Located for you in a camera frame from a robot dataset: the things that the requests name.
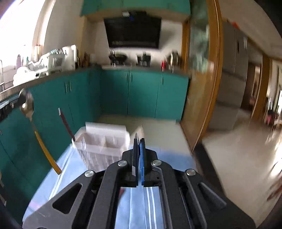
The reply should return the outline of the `dark red chopstick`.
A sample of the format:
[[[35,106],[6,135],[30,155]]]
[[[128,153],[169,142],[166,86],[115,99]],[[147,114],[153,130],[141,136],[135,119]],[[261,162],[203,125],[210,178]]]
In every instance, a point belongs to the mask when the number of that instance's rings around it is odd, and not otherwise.
[[[59,116],[61,117],[62,122],[63,122],[63,124],[64,124],[64,126],[65,126],[67,132],[69,133],[69,135],[70,135],[72,141],[75,141],[75,136],[73,135],[73,133],[72,133],[72,131],[71,131],[71,129],[70,129],[70,126],[68,125],[67,120],[66,120],[66,118],[65,118],[65,116],[64,116],[64,113],[62,112],[62,110],[60,109],[60,107],[58,108],[58,113],[59,113]]]

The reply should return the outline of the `black wok on stove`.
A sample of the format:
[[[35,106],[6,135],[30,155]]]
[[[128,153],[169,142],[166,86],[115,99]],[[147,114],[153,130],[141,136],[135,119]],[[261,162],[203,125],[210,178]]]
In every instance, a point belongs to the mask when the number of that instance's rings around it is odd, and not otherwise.
[[[125,65],[127,58],[127,55],[115,52],[113,49],[109,51],[109,59],[112,66]]]

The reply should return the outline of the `grey refrigerator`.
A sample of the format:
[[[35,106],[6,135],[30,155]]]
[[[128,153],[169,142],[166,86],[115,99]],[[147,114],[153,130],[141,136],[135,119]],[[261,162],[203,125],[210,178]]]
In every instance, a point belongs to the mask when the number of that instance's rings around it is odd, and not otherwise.
[[[232,130],[242,103],[248,70],[248,38],[229,22],[223,22],[224,56],[215,108],[208,128]]]

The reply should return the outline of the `white plastic utensil basket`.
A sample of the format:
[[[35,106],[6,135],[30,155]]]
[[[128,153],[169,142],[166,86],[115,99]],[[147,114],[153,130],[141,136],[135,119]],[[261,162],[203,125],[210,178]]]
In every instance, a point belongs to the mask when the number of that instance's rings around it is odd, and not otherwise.
[[[130,146],[130,134],[124,125],[86,122],[75,134],[72,146],[87,169],[99,172],[120,161]]]

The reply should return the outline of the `black knife block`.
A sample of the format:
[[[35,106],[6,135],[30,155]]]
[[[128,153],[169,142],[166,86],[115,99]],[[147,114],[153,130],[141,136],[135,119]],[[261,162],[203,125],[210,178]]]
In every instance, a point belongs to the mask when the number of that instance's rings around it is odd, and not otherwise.
[[[137,55],[137,66],[150,67],[151,66],[151,55],[143,53],[142,55]]]

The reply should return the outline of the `wooden sliding door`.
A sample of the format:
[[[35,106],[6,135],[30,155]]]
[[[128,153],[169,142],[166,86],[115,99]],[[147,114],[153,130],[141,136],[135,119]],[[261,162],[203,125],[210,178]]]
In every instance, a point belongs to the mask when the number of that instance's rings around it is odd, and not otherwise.
[[[215,108],[223,66],[223,26],[218,1],[190,1],[183,22],[181,70],[189,77],[181,127],[193,151]]]

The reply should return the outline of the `black range hood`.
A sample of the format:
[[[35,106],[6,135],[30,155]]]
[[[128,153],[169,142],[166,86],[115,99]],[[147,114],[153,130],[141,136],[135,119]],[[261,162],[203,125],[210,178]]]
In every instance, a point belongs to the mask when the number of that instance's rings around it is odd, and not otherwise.
[[[162,19],[145,13],[104,19],[110,48],[158,49]]]

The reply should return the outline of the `spoon with yellow handle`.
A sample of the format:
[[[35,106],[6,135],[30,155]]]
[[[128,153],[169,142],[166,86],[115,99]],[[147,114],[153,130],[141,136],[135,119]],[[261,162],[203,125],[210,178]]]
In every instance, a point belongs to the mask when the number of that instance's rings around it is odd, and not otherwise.
[[[45,146],[43,140],[41,139],[39,132],[38,132],[38,130],[37,130],[37,128],[36,128],[36,126],[33,122],[32,116],[34,114],[34,99],[33,99],[32,93],[30,91],[25,90],[25,89],[21,89],[21,91],[19,93],[19,99],[20,99],[21,102],[23,102],[20,105],[20,111],[31,122],[33,132],[34,132],[36,139],[37,139],[46,159],[48,160],[49,164],[51,165],[53,170],[58,175],[60,175],[62,173],[62,170],[57,165],[56,161],[53,159],[50,152],[46,148],[46,146]]]

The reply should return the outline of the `steel kettle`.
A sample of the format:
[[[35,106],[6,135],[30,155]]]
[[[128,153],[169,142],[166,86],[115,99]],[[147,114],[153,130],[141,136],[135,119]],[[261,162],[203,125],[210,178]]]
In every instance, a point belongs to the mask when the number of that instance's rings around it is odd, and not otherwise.
[[[177,66],[180,63],[180,57],[178,51],[172,51],[167,55],[167,63],[170,66]]]

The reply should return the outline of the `white dish rack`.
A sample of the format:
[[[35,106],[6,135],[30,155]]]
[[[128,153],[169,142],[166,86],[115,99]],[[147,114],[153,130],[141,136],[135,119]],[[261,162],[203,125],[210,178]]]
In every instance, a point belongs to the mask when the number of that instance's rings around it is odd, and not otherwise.
[[[78,68],[78,49],[76,45],[54,49],[42,55],[37,62],[29,62],[17,69],[13,86],[49,76],[53,73],[72,71]]]

